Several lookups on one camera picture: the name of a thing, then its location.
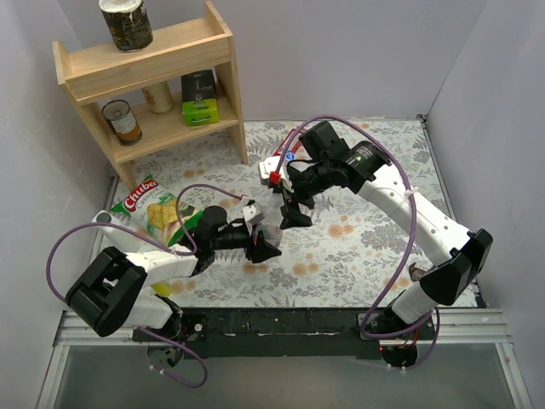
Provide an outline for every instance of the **floral tablecloth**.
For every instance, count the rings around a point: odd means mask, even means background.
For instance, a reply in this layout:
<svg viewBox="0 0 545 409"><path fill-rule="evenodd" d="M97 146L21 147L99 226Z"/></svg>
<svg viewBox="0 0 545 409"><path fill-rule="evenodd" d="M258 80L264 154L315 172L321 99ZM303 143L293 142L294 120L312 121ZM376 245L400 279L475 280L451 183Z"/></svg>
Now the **floral tablecloth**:
<svg viewBox="0 0 545 409"><path fill-rule="evenodd" d="M420 193L448 211L419 121L355 122L391 150ZM260 184L257 164L271 156L295 126L295 122L246 123L248 165L241 164L227 133L219 132L137 160L136 179L142 180L151 173L174 194L192 183L214 184L246 193L265 205L270 192ZM334 126L349 146L363 138L344 125ZM306 153L300 151L298 157L305 158ZM128 193L120 183L115 203ZM241 216L236 199L215 191L192 189L183 199L200 209L220 205L231 218ZM172 280L170 297L182 307L207 308L371 305L397 267L407 234L374 205L347 189L332 188L317 196L315 202L311 212L313 226L285 231L280 245L282 256L254 265L245 260L242 251L219 251L215 263L204 273ZM418 247L412 251L409 264L412 262L423 269L430 267ZM409 285L405 270L381 305L386 306ZM455 305L475 306L471 290L467 289Z"/></svg>

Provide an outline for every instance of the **tin can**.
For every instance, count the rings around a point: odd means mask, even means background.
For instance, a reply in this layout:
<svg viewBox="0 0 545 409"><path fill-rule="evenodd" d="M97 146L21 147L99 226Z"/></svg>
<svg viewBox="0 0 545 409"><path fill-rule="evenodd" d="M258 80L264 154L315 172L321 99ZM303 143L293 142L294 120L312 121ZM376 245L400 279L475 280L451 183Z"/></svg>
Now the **tin can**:
<svg viewBox="0 0 545 409"><path fill-rule="evenodd" d="M142 131L127 101L108 102L102 108L102 116L122 145L134 145L142 139Z"/></svg>
<svg viewBox="0 0 545 409"><path fill-rule="evenodd" d="M153 41L142 0L100 0L99 7L113 42L121 51L138 51Z"/></svg>

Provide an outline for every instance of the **black and green box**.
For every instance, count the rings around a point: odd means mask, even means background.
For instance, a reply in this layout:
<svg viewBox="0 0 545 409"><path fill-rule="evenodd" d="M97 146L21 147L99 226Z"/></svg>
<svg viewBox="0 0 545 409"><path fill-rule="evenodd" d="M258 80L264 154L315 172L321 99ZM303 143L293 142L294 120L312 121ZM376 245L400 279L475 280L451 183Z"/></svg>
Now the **black and green box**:
<svg viewBox="0 0 545 409"><path fill-rule="evenodd" d="M212 70L181 77L181 113L188 126L220 122Z"/></svg>

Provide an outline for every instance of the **chubo chip bag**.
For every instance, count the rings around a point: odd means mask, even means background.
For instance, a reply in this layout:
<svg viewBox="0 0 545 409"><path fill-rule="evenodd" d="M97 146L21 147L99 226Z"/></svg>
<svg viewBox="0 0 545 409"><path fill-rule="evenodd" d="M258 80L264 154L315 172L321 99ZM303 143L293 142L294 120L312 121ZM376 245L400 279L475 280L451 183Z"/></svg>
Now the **chubo chip bag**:
<svg viewBox="0 0 545 409"><path fill-rule="evenodd" d="M159 185L152 175L148 175L125 200L113 206L112 211L130 217L131 221L170 247L184 235L175 204L176 196ZM197 225L203 212L180 201L180 213L189 229Z"/></svg>

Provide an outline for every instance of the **white cable clip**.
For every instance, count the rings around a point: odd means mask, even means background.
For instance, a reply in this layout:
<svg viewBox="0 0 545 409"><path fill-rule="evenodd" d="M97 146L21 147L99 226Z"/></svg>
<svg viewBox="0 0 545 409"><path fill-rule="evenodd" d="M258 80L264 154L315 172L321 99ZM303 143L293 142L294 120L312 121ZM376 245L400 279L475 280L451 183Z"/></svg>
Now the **white cable clip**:
<svg viewBox="0 0 545 409"><path fill-rule="evenodd" d="M418 187L413 187L412 189L405 190L405 193L403 193L403 195L406 199L408 199L409 196L413 196L416 192L418 192Z"/></svg>
<svg viewBox="0 0 545 409"><path fill-rule="evenodd" d="M247 206L248 203L250 202L250 198L248 196L246 196L245 194L242 194L241 196L242 197L240 198L240 204L242 206Z"/></svg>

